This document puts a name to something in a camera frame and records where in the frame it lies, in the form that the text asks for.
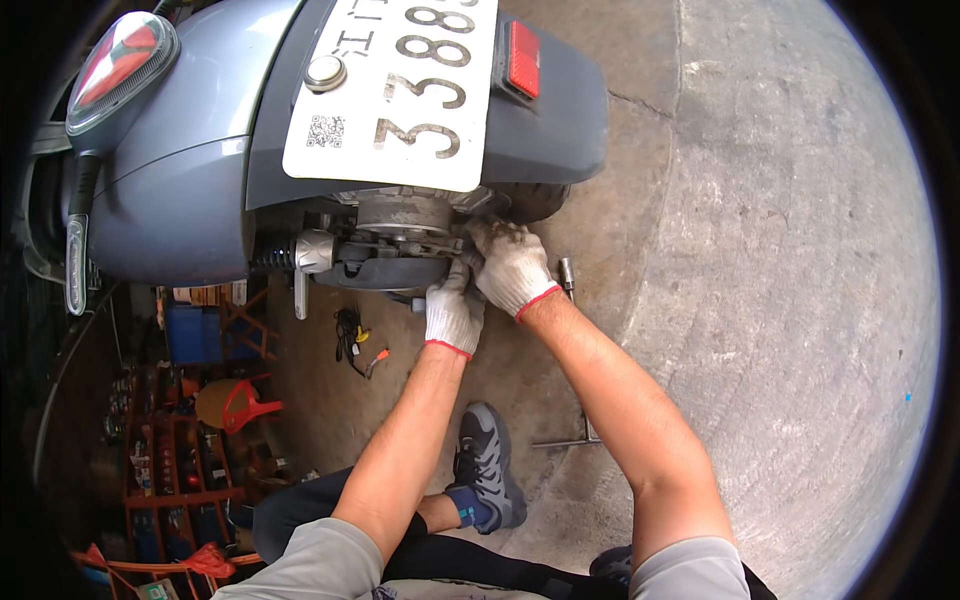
scooter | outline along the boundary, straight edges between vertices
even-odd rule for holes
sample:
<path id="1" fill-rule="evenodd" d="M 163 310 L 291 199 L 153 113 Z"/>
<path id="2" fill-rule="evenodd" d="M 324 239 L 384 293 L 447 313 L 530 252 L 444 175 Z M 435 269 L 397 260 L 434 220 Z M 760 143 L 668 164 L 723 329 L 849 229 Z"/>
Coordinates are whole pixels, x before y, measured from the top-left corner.
<path id="1" fill-rule="evenodd" d="M 73 84 L 66 303 L 95 269 L 421 288 L 463 223 L 563 205 L 607 148 L 599 66 L 495 0 L 224 0 L 122 15 Z"/>

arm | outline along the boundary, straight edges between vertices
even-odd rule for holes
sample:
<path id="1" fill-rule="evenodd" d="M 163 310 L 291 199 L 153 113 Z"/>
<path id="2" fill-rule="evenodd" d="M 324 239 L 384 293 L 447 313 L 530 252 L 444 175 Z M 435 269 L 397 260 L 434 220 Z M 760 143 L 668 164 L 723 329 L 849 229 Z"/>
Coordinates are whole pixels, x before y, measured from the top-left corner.
<path id="1" fill-rule="evenodd" d="M 484 303 L 466 291 L 468 278 L 467 266 L 454 259 L 446 281 L 427 290 L 426 346 L 331 515 L 370 536 L 384 564 L 403 539 L 437 466 L 464 368 L 480 339 Z M 387 482 L 389 494 L 383 492 Z"/>
<path id="2" fill-rule="evenodd" d="M 564 294 L 521 317 L 560 362 L 634 492 L 633 566 L 700 536 L 733 542 L 703 445 L 657 382 Z"/>
<path id="3" fill-rule="evenodd" d="M 557 293 L 540 239 L 503 221 L 467 229 L 482 255 L 470 260 L 477 287 L 557 357 L 634 492 L 633 567 L 676 541 L 733 542 L 703 445 L 657 382 Z"/>

sneaker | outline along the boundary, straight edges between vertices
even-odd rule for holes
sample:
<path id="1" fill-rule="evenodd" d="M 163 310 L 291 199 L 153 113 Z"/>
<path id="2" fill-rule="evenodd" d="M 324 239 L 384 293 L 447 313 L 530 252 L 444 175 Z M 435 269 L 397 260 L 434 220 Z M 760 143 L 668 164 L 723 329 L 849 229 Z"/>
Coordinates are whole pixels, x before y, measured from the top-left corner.
<path id="1" fill-rule="evenodd" d="M 510 474 L 510 436 L 500 415 L 486 402 L 473 402 L 460 421 L 460 444 L 448 490 L 469 487 L 493 512 L 473 526 L 481 534 L 519 527 L 527 518 L 523 491 Z"/>
<path id="2" fill-rule="evenodd" d="M 633 555 L 632 545 L 604 550 L 590 563 L 590 577 L 606 577 L 629 587 Z"/>

blue sock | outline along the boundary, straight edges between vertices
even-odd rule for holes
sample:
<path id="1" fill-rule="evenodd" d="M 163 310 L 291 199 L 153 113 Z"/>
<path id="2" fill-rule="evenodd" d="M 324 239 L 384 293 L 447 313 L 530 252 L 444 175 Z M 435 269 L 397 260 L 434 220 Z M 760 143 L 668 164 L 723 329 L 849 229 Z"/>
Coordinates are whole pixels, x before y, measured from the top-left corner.
<path id="1" fill-rule="evenodd" d="M 493 511 L 480 501 L 476 492 L 470 487 L 447 488 L 444 493 L 450 496 L 460 513 L 460 529 L 476 523 L 483 524 L 493 518 Z"/>

license plate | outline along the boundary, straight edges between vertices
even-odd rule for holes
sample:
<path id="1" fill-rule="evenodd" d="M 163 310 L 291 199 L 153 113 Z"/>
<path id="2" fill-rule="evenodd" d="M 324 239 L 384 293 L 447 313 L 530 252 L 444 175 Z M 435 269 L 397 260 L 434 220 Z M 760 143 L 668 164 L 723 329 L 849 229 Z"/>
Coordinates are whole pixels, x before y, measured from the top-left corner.
<path id="1" fill-rule="evenodd" d="M 300 85 L 283 149 L 290 177 L 469 192 L 480 183 L 496 0 L 338 0 L 311 60 L 347 79 Z"/>

